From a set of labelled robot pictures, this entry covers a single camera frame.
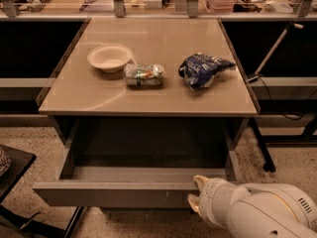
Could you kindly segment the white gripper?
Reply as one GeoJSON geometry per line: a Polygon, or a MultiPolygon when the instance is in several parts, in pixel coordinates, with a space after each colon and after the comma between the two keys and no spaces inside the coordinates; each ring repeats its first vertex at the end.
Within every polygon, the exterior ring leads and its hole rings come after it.
{"type": "Polygon", "coordinates": [[[222,178],[207,178],[197,175],[193,178],[199,197],[187,196],[191,209],[198,213],[210,225],[227,227],[227,216],[230,206],[245,196],[245,189],[222,178]]]}

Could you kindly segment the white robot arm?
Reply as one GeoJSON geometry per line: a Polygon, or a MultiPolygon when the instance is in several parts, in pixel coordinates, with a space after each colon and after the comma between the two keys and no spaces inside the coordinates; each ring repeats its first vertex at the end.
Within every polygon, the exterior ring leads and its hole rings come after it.
{"type": "Polygon", "coordinates": [[[317,238],[317,206],[301,189],[285,183],[233,184],[222,178],[193,178],[192,210],[232,238],[317,238]]]}

